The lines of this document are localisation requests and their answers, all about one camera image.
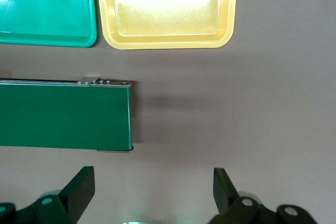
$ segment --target bolt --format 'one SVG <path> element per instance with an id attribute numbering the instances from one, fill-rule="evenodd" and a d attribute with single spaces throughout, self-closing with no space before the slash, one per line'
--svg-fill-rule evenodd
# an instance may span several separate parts
<path id="1" fill-rule="evenodd" d="M 297 216 L 298 215 L 298 212 L 292 207 L 286 207 L 285 212 L 289 215 L 292 215 L 292 216 Z"/>
<path id="2" fill-rule="evenodd" d="M 243 199 L 241 202 L 242 202 L 245 206 L 247 206 L 247 207 L 251 207 L 251 206 L 253 206 L 253 202 L 252 202 L 252 200 L 250 200 L 250 199 L 245 198 L 245 199 Z"/>
<path id="3" fill-rule="evenodd" d="M 46 204 L 49 204 L 50 202 L 52 202 L 52 198 L 45 198 L 42 200 L 41 204 L 42 205 L 46 205 Z"/>

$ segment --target gray wall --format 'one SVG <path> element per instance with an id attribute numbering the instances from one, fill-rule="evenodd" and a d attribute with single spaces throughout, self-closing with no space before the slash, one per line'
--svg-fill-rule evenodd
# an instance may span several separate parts
<path id="1" fill-rule="evenodd" d="M 218 49 L 0 45 L 1 77 L 135 80 L 134 152 L 0 148 L 0 197 L 18 207 L 94 165 L 79 223 L 206 223 L 214 167 L 271 210 L 335 223 L 336 0 L 237 0 Z"/>

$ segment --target metal bracket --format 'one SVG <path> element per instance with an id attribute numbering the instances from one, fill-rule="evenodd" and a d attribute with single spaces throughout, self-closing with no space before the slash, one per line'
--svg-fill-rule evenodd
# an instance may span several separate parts
<path id="1" fill-rule="evenodd" d="M 317 224 L 298 206 L 281 205 L 273 212 L 250 197 L 240 197 L 223 168 L 214 170 L 213 190 L 219 215 L 209 224 Z"/>
<path id="2" fill-rule="evenodd" d="M 39 198 L 16 211 L 13 203 L 0 203 L 0 224 L 74 224 L 95 194 L 94 170 L 83 167 L 58 195 Z"/>
<path id="3" fill-rule="evenodd" d="M 100 77 L 84 77 L 74 83 L 75 86 L 95 88 L 129 88 L 129 82 L 102 80 Z"/>

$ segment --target yellow tray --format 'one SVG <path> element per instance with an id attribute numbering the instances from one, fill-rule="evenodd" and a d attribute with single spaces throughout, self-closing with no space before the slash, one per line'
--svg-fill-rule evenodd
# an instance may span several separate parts
<path id="1" fill-rule="evenodd" d="M 236 0 L 99 0 L 103 34 L 118 49 L 215 48 L 232 36 Z"/>

